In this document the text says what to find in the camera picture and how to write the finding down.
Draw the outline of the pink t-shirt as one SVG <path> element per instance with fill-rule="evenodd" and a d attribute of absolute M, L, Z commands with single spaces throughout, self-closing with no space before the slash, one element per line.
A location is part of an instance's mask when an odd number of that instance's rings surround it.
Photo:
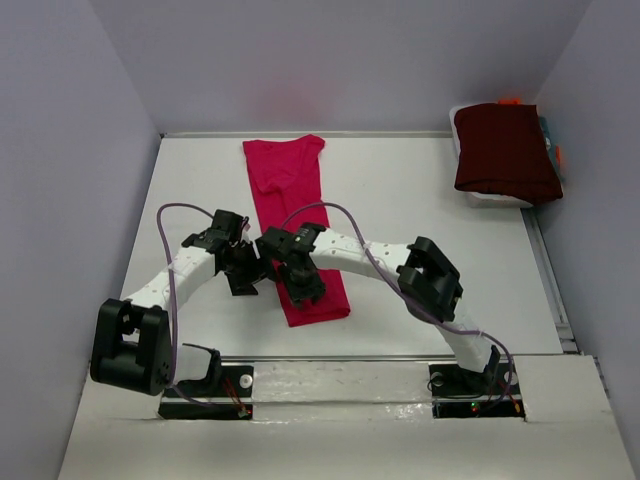
<path fill-rule="evenodd" d="M 309 204 L 322 200 L 319 156 L 325 141 L 316 135 L 290 141 L 249 140 L 242 144 L 249 184 L 262 232 L 285 226 L 297 230 L 303 223 L 329 225 L 326 209 L 314 207 L 294 218 L 290 216 Z M 315 304 L 298 309 L 289 300 L 282 284 L 276 289 L 287 323 L 291 327 L 339 320 L 351 307 L 341 274 L 322 270 L 326 294 Z"/>

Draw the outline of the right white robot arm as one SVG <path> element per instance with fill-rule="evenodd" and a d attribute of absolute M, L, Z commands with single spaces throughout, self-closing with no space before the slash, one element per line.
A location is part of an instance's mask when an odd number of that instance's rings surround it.
<path fill-rule="evenodd" d="M 383 281 L 412 316 L 438 329 L 468 390 L 482 392 L 496 381 L 500 354 L 466 311 L 460 273 L 432 240 L 368 242 L 305 223 L 295 232 L 271 227 L 256 247 L 268 278 L 284 288 L 292 306 L 310 307 L 326 297 L 325 272 Z"/>

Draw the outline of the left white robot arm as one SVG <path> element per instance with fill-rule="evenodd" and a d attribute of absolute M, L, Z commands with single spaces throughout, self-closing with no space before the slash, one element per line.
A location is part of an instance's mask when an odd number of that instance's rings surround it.
<path fill-rule="evenodd" d="M 156 396 L 167 389 L 184 395 L 187 384 L 201 395 L 215 392 L 223 377 L 217 350 L 180 345 L 178 312 L 217 275 L 235 296 L 256 294 L 265 277 L 245 216 L 217 210 L 203 231 L 190 234 L 177 251 L 163 223 L 156 223 L 165 266 L 145 286 L 99 308 L 90 363 L 93 381 Z"/>

